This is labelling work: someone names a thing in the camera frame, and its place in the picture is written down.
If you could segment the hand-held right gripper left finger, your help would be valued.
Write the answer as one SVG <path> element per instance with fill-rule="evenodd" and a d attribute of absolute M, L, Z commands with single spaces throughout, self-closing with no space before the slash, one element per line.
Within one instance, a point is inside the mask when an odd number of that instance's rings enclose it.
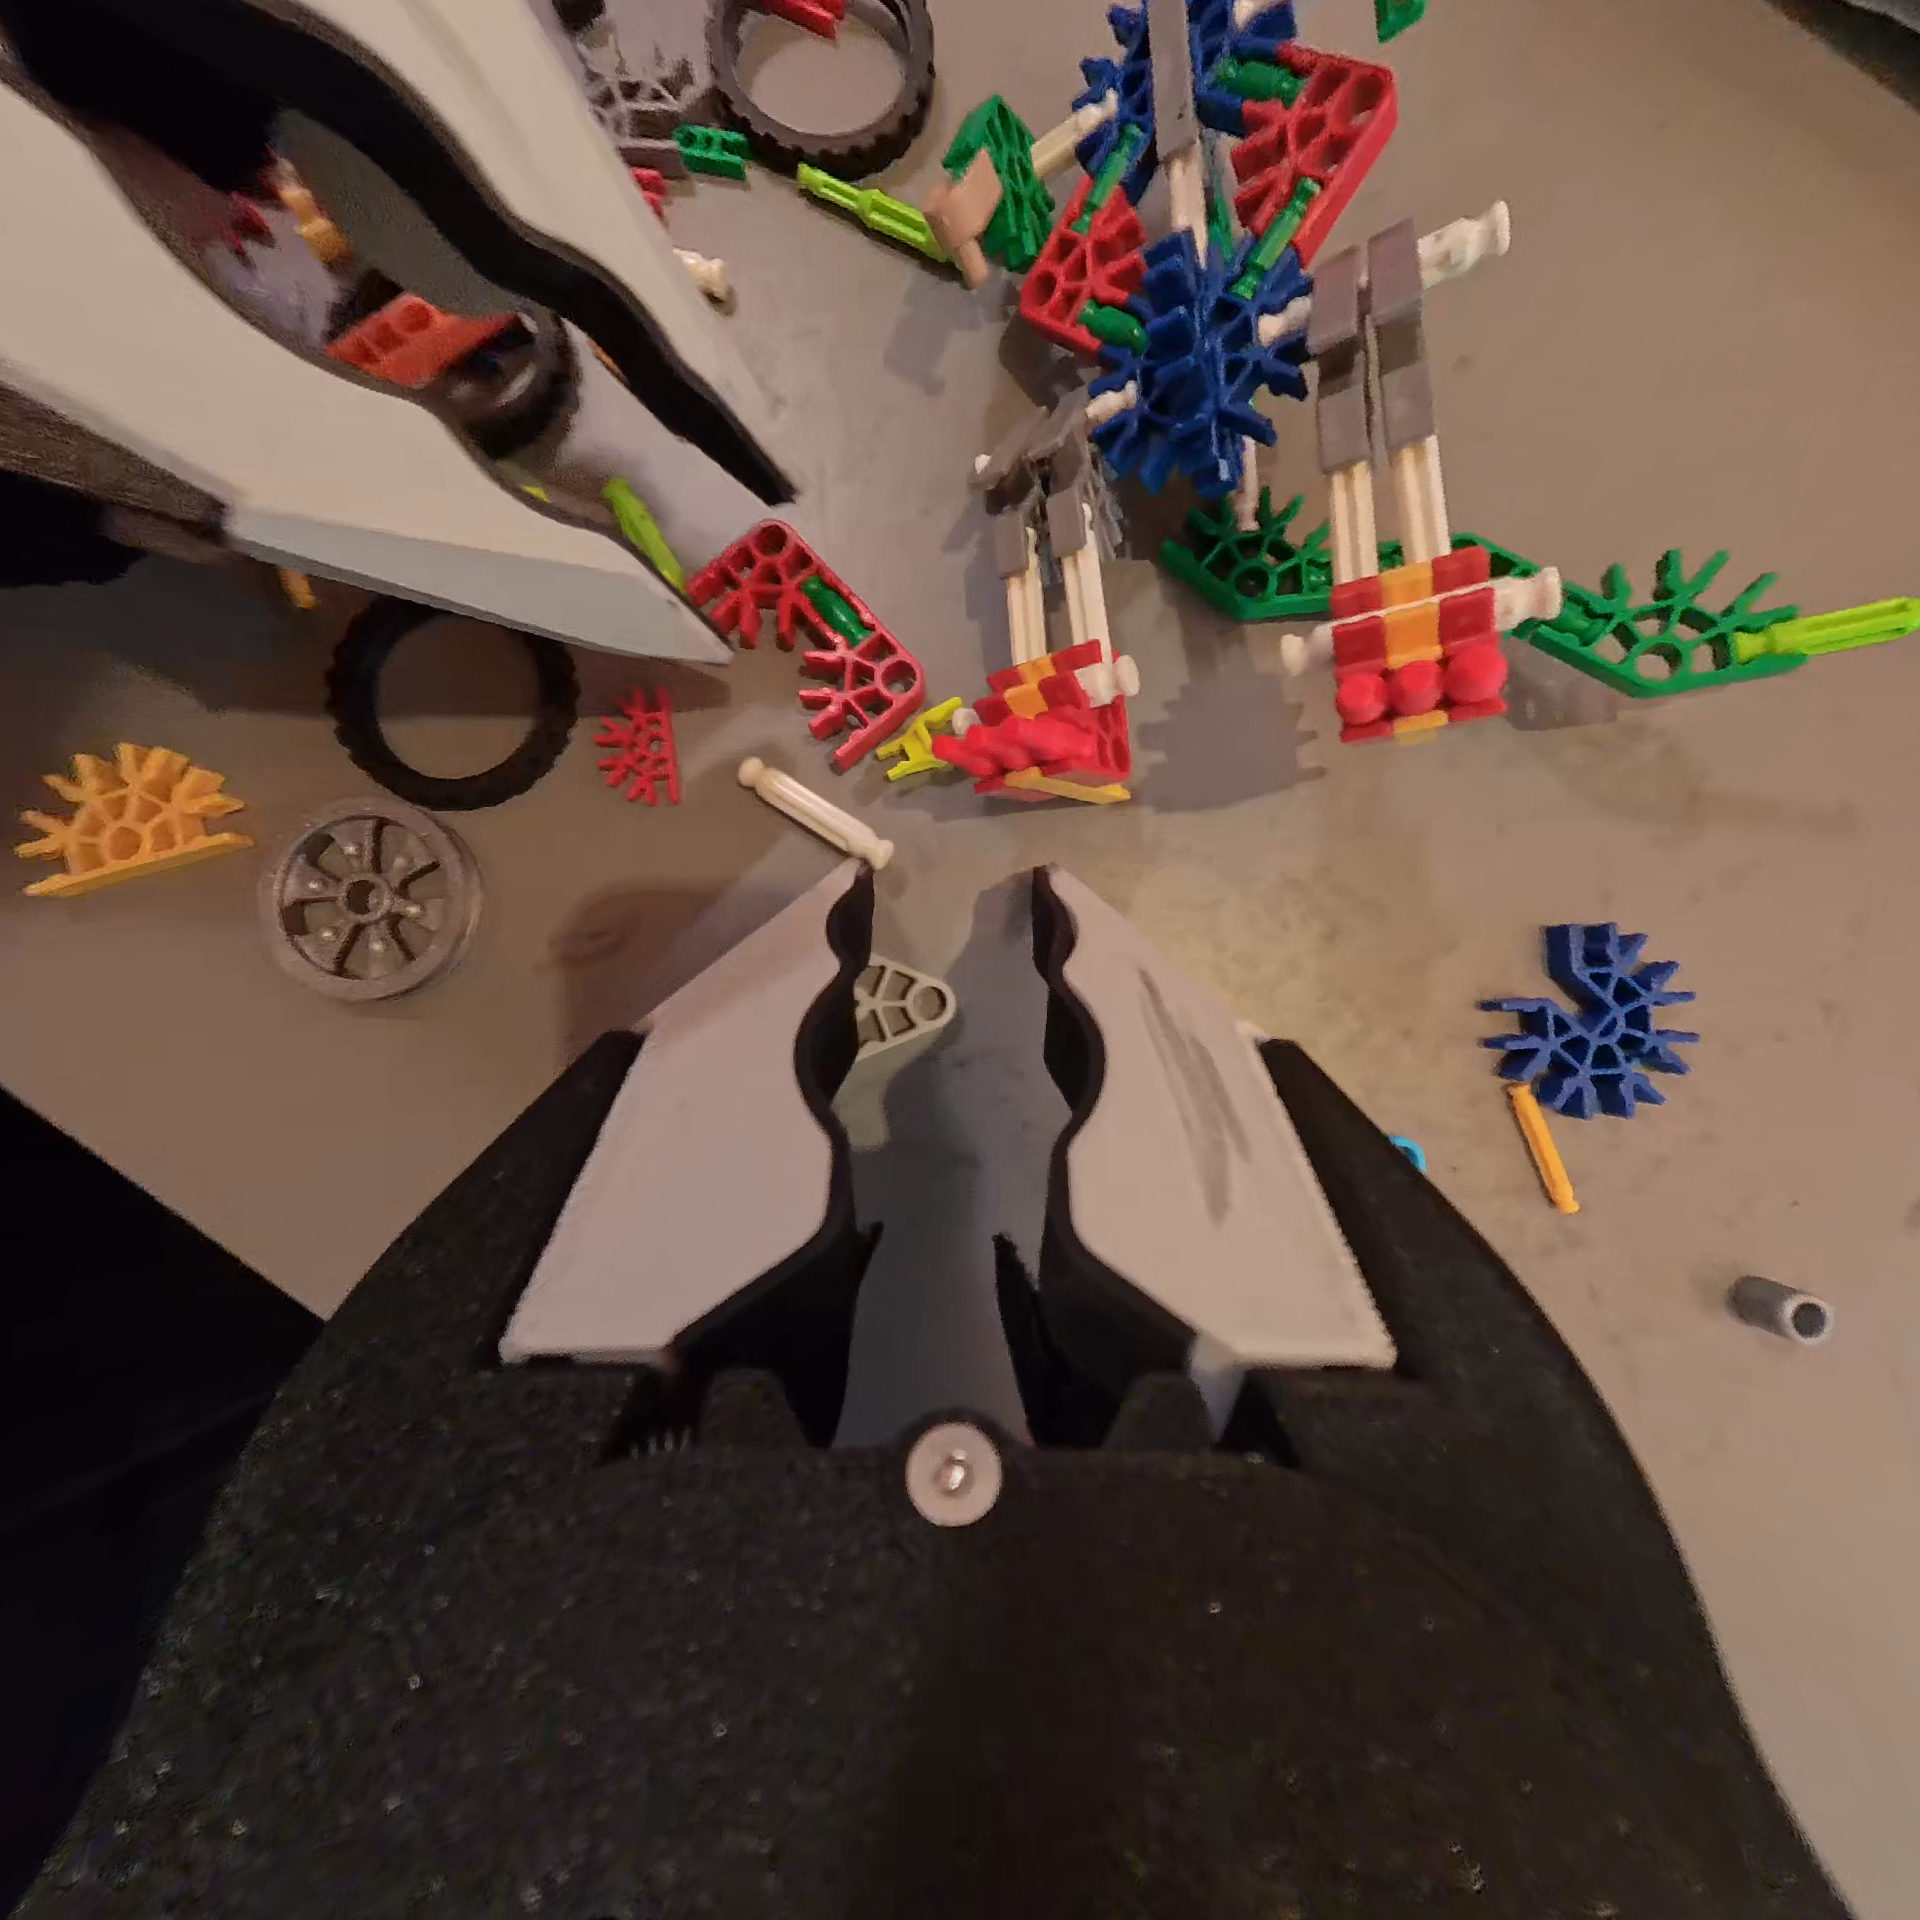
<path fill-rule="evenodd" d="M 835 1439 L 874 1240 L 832 1098 L 872 954 L 874 871 L 842 862 L 639 1023 L 503 1365 L 641 1366 L 689 1408 L 760 1368 L 813 1446 Z"/>

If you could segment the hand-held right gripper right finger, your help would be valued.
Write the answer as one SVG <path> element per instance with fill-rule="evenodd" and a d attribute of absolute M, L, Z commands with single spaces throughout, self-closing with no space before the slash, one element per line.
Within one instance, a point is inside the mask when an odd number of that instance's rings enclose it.
<path fill-rule="evenodd" d="M 1264 1056 L 1266 1032 L 1047 863 L 1032 875 L 1042 1063 L 1065 1104 L 1035 1271 L 999 1315 L 1041 1448 L 1117 1446 L 1177 1385 L 1202 1448 L 1300 1448 L 1275 1376 L 1387 1378 L 1397 1342 Z"/>

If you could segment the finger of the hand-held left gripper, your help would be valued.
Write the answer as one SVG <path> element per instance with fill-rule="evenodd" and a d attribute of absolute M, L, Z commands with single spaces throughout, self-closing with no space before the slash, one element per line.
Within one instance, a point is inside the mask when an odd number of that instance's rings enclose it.
<path fill-rule="evenodd" d="M 211 496 L 231 545 L 591 648 L 732 648 L 617 538 L 537 505 L 420 398 L 296 351 L 135 209 L 4 77 L 4 383 Z"/>
<path fill-rule="evenodd" d="M 556 311 L 762 503 L 801 483 L 730 344 L 536 3 L 267 3 L 300 174 L 355 249 L 435 303 Z"/>

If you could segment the grey snowflake connector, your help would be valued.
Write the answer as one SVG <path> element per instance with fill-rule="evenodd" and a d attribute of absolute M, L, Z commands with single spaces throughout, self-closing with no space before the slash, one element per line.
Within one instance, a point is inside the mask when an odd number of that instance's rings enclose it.
<path fill-rule="evenodd" d="M 645 55 L 639 66 L 625 57 L 608 16 L 575 41 L 583 87 L 594 118 L 631 166 L 679 178 L 689 170 L 679 133 L 709 123 L 712 88 L 691 59 Z"/>

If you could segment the pale grey connector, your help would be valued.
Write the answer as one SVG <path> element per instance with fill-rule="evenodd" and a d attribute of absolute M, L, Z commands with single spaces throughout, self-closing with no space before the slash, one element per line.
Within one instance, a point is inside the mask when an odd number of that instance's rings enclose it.
<path fill-rule="evenodd" d="M 875 953 L 855 981 L 855 1057 L 832 1110 L 855 1153 L 881 1151 L 889 1138 L 888 1093 L 944 1037 L 959 1017 L 959 994 L 935 973 Z"/>

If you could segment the yellow sun connector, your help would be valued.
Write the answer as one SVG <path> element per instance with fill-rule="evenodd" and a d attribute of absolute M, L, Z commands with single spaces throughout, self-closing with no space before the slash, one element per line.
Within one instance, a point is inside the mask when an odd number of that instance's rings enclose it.
<path fill-rule="evenodd" d="M 339 269 L 352 257 L 352 241 L 330 218 L 325 205 L 289 158 L 273 158 L 266 182 L 277 203 L 292 217 L 300 238 L 323 267 Z"/>
<path fill-rule="evenodd" d="M 121 739 L 109 758 L 76 753 L 67 774 L 47 774 L 44 784 L 67 814 L 26 807 L 19 818 L 35 835 L 13 853 L 53 858 L 58 871 L 31 881 L 26 896 L 84 896 L 255 846 L 245 832 L 217 830 L 243 808 L 224 774 L 181 752 Z"/>

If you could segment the grey spoked wheel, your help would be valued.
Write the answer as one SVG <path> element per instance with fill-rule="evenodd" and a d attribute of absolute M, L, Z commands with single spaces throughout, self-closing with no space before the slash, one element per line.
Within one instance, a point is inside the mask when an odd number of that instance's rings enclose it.
<path fill-rule="evenodd" d="M 466 957 L 483 905 L 483 871 L 466 841 L 393 798 L 330 802 L 259 881 L 274 965 L 349 1002 L 442 982 Z"/>

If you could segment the multicolour construction toy model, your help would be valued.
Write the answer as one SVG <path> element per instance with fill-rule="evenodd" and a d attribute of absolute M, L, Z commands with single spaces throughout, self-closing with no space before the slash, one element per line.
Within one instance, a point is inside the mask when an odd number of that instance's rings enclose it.
<path fill-rule="evenodd" d="M 973 106 L 927 200 L 964 279 L 1016 271 L 1021 320 L 1093 367 L 973 462 L 1012 663 L 931 757 L 993 800 L 1130 798 L 1099 473 L 1191 488 L 1165 565 L 1242 619 L 1321 615 L 1282 648 L 1329 665 L 1341 743 L 1505 714 L 1505 641 L 1564 585 L 1453 536 L 1424 309 L 1508 251 L 1507 203 L 1325 253 L 1399 123 L 1394 73 L 1309 47 L 1295 3 L 1117 3 L 1111 34 L 1053 130 Z"/>

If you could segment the black tyre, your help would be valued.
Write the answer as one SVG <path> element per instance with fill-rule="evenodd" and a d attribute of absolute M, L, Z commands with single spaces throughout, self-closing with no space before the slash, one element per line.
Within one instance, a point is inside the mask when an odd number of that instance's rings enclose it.
<path fill-rule="evenodd" d="M 923 130 L 935 87 L 933 24 L 927 1 L 855 3 L 874 16 L 897 45 L 900 80 L 897 96 L 868 123 L 842 133 L 791 128 L 762 110 L 740 75 L 740 49 L 755 1 L 712 1 L 706 16 L 706 59 L 712 83 L 732 128 L 740 130 L 753 153 L 769 166 L 796 174 L 812 162 L 847 181 L 879 176 L 899 162 Z"/>
<path fill-rule="evenodd" d="M 579 354 L 568 325 L 524 309 L 444 367 L 426 391 L 466 438 L 493 458 L 564 432 L 579 401 Z"/>
<path fill-rule="evenodd" d="M 395 753 L 383 718 L 379 682 L 405 639 L 449 617 L 399 595 L 377 595 L 349 622 L 327 665 L 327 714 L 352 766 L 399 800 L 431 811 L 497 808 L 519 800 L 557 766 L 581 718 L 583 688 L 568 647 L 507 627 L 536 669 L 536 718 L 519 746 L 483 773 L 427 774 Z"/>

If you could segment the orange connector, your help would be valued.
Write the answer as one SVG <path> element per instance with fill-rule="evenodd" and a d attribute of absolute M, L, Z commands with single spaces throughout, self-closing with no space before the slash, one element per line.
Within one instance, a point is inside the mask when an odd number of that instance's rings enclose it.
<path fill-rule="evenodd" d="M 507 311 L 469 320 L 418 295 L 399 295 L 327 342 L 327 354 L 405 391 L 424 391 L 492 344 L 517 318 Z"/>

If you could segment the blue snowflake connector pair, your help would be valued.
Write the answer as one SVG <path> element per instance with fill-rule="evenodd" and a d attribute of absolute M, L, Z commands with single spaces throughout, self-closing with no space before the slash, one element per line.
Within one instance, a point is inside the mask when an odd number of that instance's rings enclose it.
<path fill-rule="evenodd" d="M 1647 935 L 1619 922 L 1544 928 L 1544 967 L 1564 999 L 1483 999 L 1488 1015 L 1514 1017 L 1514 1031 L 1483 1040 L 1499 1050 L 1499 1073 L 1528 1086 L 1540 1106 L 1576 1119 L 1632 1119 L 1661 1106 L 1655 1072 L 1687 1073 L 1681 1048 L 1698 1032 L 1664 1026 L 1664 1009 L 1697 999 L 1676 989 L 1676 962 L 1644 957 Z"/>

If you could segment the small yellow clip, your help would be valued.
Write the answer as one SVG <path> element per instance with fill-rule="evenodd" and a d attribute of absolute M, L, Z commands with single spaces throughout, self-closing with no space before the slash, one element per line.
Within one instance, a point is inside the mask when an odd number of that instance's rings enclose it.
<path fill-rule="evenodd" d="M 962 696 L 944 699 L 919 711 L 900 731 L 883 739 L 875 758 L 889 784 L 927 777 L 949 777 L 956 767 L 935 752 L 935 743 L 953 733 L 953 718 L 968 705 Z"/>

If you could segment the small grey piece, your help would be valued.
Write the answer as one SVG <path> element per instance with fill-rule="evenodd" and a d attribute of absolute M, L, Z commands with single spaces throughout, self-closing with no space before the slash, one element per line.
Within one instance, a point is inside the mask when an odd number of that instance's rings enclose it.
<path fill-rule="evenodd" d="M 1729 1286 L 1730 1312 L 1751 1328 L 1794 1346 L 1812 1349 L 1833 1337 L 1833 1306 L 1810 1290 L 1761 1275 L 1743 1275 Z"/>

